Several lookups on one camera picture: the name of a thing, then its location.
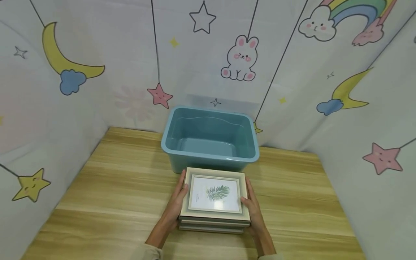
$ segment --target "yellow star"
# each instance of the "yellow star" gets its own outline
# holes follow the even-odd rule
[[[172,44],[172,46],[175,48],[176,46],[178,46],[179,45],[179,43],[176,41],[176,39],[175,39],[175,37],[173,37],[171,40],[170,40],[170,43]]]
[[[43,168],[38,170],[37,173],[32,176],[19,176],[18,179],[22,188],[12,199],[12,201],[29,197],[31,201],[36,202],[39,197],[40,190],[51,184],[43,178]]]
[[[263,130],[257,128],[256,122],[254,122],[253,124],[254,124],[254,130],[256,131],[256,134],[263,132]]]

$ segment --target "wooden table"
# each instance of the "wooden table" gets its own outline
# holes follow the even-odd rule
[[[125,260],[143,243],[178,180],[161,134],[110,128],[24,260]],[[285,260],[365,259],[315,154],[260,148],[245,169]],[[166,259],[256,259],[249,235],[174,231]]]

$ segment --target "blue plastic storage bin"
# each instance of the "blue plastic storage bin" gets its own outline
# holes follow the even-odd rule
[[[218,110],[175,107],[161,145],[175,173],[186,167],[242,171],[259,158],[251,118]]]

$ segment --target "cartoon rabbit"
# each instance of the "cartoon rabbit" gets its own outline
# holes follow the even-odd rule
[[[221,76],[232,80],[252,81],[256,74],[251,71],[251,67],[257,60],[257,45],[259,39],[251,37],[247,40],[246,36],[240,35],[235,40],[235,45],[231,47],[227,54],[227,61],[230,64],[221,70]]]

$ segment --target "blue cloud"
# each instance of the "blue cloud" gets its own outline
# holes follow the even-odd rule
[[[75,72],[72,70],[64,70],[61,73],[61,84],[59,88],[62,94],[69,96],[72,93],[77,93],[79,87],[87,81],[87,77],[82,72]]]
[[[340,99],[331,99],[328,102],[319,103],[316,106],[316,110],[318,110],[319,113],[323,113],[325,116],[328,116],[334,112],[337,112],[343,106],[344,104]]]

